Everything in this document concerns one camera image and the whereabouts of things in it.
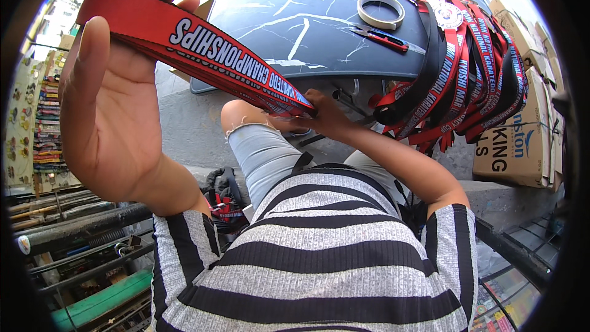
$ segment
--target hanging lanyard display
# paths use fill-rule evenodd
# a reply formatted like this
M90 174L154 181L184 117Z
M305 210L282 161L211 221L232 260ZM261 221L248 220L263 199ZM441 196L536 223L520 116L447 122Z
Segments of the hanging lanyard display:
M452 65L452 72L443 75L443 66L422 100L408 98L416 81L400 83L377 103L377 108L385 105L399 111L398 105L406 109L413 107L410 113L398 115L400 118L393 124L380 121L386 124L385 131L393 131L398 140L409 137L409 144L417 144L423 152L432 151L438 142L444 152L453 143L453 131L465 134L467 141L474 143L485 129L520 111L526 103L528 86L514 42L498 21L483 12L476 2L449 0L450 4L441 0L437 5L436 0L422 1L433 3L435 12L454 6L462 14L463 23L456 32L445 30L447 50L455 49L456 57L453 56L452 61L448 53L445 57L445 63Z
M445 29L446 54L439 71L439 77L430 89L428 96L416 107L405 125L395 135L396 138L405 138L414 130L418 123L424 120L429 113L442 100L450 85L454 82L454 75L457 73L461 59L463 39L465 37L465 26L461 25L458 30Z
M76 23L107 19L114 39L256 107L288 117L316 110L250 49L196 15L162 0L84 0Z
M424 29L428 34L428 44L422 67L416 80L405 88L404 93L389 92L377 103L373 116L386 126L400 123L404 118L414 114L413 109L424 100L439 76L439 47L441 44L439 27L434 11L425 0L417 0L418 13Z

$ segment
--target scissors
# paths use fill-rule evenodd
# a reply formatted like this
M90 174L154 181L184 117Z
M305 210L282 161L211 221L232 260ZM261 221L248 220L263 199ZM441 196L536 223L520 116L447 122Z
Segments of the scissors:
M381 43L385 46L388 46L392 49L398 50L400 52L407 52L409 49L409 43L407 41L403 41L398 39L390 34L383 32L378 29L374 29L371 26L366 25L357 25L353 24L357 28L349 28L350 31L354 33L358 33L359 35L366 36L367 38Z

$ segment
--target gray and black striped shirt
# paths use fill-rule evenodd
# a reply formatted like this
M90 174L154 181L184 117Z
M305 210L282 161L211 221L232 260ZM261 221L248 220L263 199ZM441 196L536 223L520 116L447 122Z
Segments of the gray and black striped shirt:
M474 220L443 207L419 241L381 185L336 164L277 183L221 257L207 216L155 216L152 328L467 331Z

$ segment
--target table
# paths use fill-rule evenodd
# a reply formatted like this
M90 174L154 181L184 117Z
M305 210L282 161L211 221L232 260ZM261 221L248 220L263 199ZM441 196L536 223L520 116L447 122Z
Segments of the table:
M423 55L398 53L348 27L363 23L357 0L215 0L209 22L238 39L284 77L383 77L413 79ZM416 7L402 3L406 15L394 36L426 47L427 36ZM475 0L488 10L484 0Z

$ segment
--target ripped jeans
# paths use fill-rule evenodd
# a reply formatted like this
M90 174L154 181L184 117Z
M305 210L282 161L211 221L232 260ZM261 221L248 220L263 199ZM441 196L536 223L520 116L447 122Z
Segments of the ripped jeans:
M270 189L291 174L302 152L289 144L281 132L263 123L242 124L226 132L226 138L244 174L248 194L256 210ZM404 203L402 194L395 188L395 177L362 152L355 150L344 164L372 177L394 200ZM311 162L306 167L315 165ZM404 185L402 187L404 194L409 195L409 189Z

